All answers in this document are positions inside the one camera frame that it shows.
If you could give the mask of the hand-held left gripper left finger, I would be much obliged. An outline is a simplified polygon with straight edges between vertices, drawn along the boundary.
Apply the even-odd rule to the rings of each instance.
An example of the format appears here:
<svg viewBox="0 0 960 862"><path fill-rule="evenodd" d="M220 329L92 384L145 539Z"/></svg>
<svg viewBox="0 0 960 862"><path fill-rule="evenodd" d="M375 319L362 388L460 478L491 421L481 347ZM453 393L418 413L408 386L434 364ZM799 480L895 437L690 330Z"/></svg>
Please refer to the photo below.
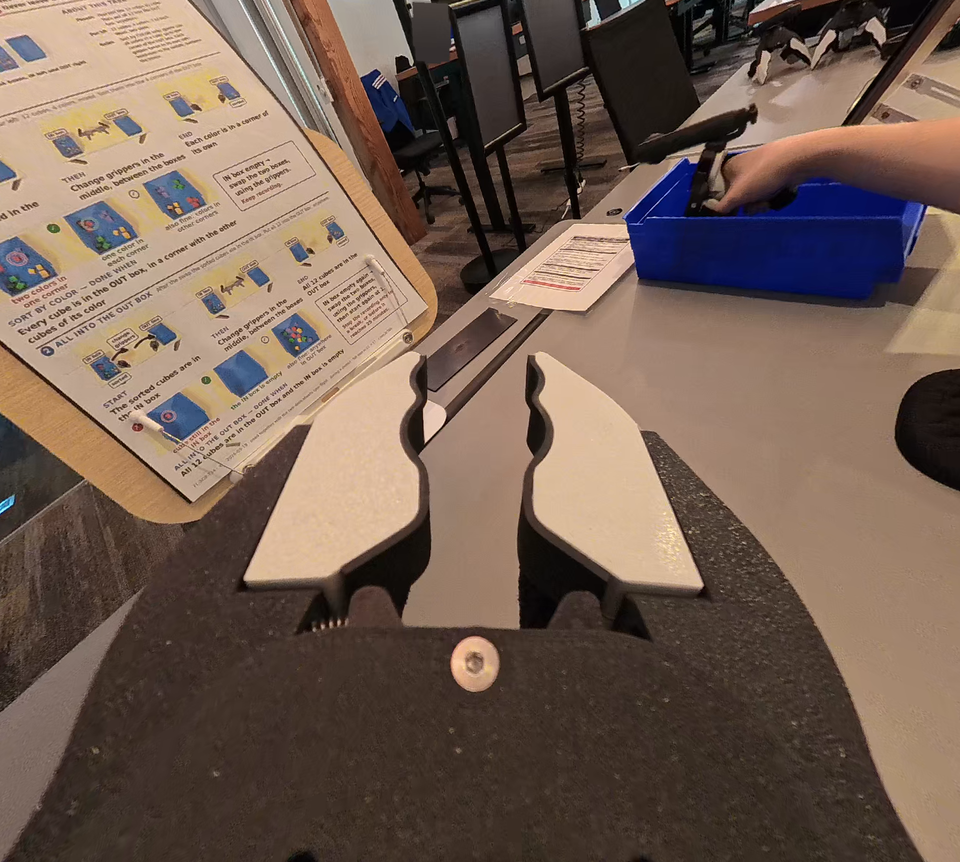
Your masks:
<svg viewBox="0 0 960 862"><path fill-rule="evenodd" d="M403 613L431 552L426 359L408 352L314 418L246 566L254 591L318 592L345 619L377 587Z"/></svg>

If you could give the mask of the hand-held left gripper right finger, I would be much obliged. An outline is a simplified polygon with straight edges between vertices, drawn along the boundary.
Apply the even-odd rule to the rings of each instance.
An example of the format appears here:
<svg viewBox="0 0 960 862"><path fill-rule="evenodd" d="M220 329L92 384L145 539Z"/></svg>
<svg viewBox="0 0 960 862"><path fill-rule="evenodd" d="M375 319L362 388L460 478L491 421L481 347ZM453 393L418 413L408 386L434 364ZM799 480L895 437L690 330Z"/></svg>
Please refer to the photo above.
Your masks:
<svg viewBox="0 0 960 862"><path fill-rule="evenodd" d="M612 397L546 352L527 358L529 409L517 530L520 620L546 625L573 592L606 626L631 596L706 593L642 430Z"/></svg>

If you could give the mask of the blue plastic bin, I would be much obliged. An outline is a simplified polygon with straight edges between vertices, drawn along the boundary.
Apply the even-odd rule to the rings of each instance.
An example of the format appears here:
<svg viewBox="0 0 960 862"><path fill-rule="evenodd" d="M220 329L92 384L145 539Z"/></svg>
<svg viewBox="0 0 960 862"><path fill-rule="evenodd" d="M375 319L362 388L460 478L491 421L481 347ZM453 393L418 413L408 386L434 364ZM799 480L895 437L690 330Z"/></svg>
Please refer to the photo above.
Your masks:
<svg viewBox="0 0 960 862"><path fill-rule="evenodd" d="M863 301L900 280L927 207L816 179L784 208L686 214L679 161L624 216L641 280Z"/></svg>

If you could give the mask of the person's right forearm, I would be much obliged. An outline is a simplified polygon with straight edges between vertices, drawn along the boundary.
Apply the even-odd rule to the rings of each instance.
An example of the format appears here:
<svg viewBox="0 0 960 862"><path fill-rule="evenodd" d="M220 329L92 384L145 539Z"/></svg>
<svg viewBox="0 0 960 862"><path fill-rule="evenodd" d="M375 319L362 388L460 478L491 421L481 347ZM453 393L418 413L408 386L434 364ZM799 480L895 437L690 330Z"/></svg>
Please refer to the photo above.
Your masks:
<svg viewBox="0 0 960 862"><path fill-rule="evenodd" d="M824 129L784 142L796 178L959 212L959 118Z"/></svg>

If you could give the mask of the spare black white gripper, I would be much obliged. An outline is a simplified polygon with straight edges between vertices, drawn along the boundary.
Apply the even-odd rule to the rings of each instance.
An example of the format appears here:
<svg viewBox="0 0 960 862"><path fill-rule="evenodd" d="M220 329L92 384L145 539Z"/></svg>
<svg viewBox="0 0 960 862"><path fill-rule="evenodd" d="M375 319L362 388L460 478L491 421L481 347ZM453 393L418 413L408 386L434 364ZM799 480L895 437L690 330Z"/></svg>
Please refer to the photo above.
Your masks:
<svg viewBox="0 0 960 862"><path fill-rule="evenodd" d="M758 86L764 85L775 61L786 65L812 66L810 49L805 40L781 23L766 27L759 35L748 69L750 80Z"/></svg>
<svg viewBox="0 0 960 862"><path fill-rule="evenodd" d="M823 26L810 57L816 68L829 54L871 45L882 53L888 41L883 10L873 0L844 0Z"/></svg>

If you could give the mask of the paper in plastic sleeve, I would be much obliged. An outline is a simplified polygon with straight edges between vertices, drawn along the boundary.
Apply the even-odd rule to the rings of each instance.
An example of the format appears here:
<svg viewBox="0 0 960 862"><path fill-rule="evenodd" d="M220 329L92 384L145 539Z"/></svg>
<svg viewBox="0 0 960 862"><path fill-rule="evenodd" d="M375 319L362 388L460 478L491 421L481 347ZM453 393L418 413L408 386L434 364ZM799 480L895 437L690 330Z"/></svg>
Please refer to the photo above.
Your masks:
<svg viewBox="0 0 960 862"><path fill-rule="evenodd" d="M586 312L634 265L628 227L572 225L491 294L505 304Z"/></svg>

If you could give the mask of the black display on stand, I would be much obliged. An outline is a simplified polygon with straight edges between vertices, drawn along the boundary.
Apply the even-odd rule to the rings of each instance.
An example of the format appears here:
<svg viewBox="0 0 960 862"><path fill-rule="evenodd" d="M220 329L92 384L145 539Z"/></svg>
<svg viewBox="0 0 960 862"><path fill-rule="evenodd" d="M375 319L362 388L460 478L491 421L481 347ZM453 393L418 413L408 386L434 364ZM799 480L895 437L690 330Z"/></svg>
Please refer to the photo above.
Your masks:
<svg viewBox="0 0 960 862"><path fill-rule="evenodd" d="M583 0L515 0L539 101L554 104L569 213L581 218L580 169L569 87L590 75L582 39Z"/></svg>
<svg viewBox="0 0 960 862"><path fill-rule="evenodd" d="M465 138L489 225L473 224L481 255L461 272L476 292L527 249L533 231L522 222L506 155L507 143L527 129L509 0L414 2L414 58L439 64L441 36L461 71Z"/></svg>

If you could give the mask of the black desk inlay plate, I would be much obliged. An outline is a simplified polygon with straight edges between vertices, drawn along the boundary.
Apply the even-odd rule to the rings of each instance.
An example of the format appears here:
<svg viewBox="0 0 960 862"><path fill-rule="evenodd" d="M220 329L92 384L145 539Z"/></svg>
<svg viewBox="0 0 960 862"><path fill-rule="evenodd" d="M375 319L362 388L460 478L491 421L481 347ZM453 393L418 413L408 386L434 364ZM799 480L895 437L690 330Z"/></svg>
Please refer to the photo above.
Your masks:
<svg viewBox="0 0 960 862"><path fill-rule="evenodd" d="M427 388L438 392L474 358L497 341L517 319L487 308L427 357Z"/></svg>

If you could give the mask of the wooden display board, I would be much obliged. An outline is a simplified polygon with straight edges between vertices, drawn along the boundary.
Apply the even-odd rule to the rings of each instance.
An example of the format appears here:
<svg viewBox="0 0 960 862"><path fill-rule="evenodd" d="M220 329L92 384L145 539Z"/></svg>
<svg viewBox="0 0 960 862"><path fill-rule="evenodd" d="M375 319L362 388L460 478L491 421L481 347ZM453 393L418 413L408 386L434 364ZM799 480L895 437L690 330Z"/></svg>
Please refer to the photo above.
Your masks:
<svg viewBox="0 0 960 862"><path fill-rule="evenodd" d="M254 456L255 463L262 462L268 451L275 448L295 425L311 423L331 401L337 400L361 378L372 374L403 352L413 350L433 328L438 309L432 280L351 159L323 134L313 130L306 130L305 133L380 242L383 251L424 300L426 311L415 317L408 328L396 330L359 369L338 382L332 393L319 397L304 413L287 424L279 436ZM1 352L1 412L69 469L78 473L83 481L139 520L161 524L199 520L243 481L242 476L237 476L232 482L226 475L197 501L185 500L138 457L104 432L6 348L2 348Z"/></svg>

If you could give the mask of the blue jacket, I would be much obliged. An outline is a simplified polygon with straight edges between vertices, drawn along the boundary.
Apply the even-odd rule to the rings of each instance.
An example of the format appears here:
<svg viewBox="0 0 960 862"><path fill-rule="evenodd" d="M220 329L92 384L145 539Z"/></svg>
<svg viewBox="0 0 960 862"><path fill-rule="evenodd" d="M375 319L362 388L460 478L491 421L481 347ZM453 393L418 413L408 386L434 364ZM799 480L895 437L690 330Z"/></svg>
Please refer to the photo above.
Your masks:
<svg viewBox="0 0 960 862"><path fill-rule="evenodd" d="M399 125L408 134L416 134L417 130L405 103L386 75L375 68L361 76L361 83L385 136L394 133Z"/></svg>

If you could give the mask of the printed instruction sheet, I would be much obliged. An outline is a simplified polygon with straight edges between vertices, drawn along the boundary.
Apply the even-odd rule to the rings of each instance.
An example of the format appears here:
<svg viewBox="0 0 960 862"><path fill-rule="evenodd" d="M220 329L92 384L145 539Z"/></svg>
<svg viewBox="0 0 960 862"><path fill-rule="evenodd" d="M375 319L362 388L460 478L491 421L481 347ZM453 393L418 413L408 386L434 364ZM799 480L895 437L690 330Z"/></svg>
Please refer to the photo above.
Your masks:
<svg viewBox="0 0 960 862"><path fill-rule="evenodd" d="M1 129L2 348L189 502L426 311L191 0L2 0Z"/></svg>

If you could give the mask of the wooden column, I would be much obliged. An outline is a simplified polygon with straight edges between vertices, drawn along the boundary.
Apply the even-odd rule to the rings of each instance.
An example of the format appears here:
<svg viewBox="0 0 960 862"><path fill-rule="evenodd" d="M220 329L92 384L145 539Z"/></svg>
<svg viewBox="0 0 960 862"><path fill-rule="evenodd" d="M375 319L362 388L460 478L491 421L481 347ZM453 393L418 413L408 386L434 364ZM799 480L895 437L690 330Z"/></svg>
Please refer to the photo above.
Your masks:
<svg viewBox="0 0 960 862"><path fill-rule="evenodd" d="M332 103L374 195L408 245L426 236L426 222L396 164L328 0L288 0L332 90Z"/></svg>

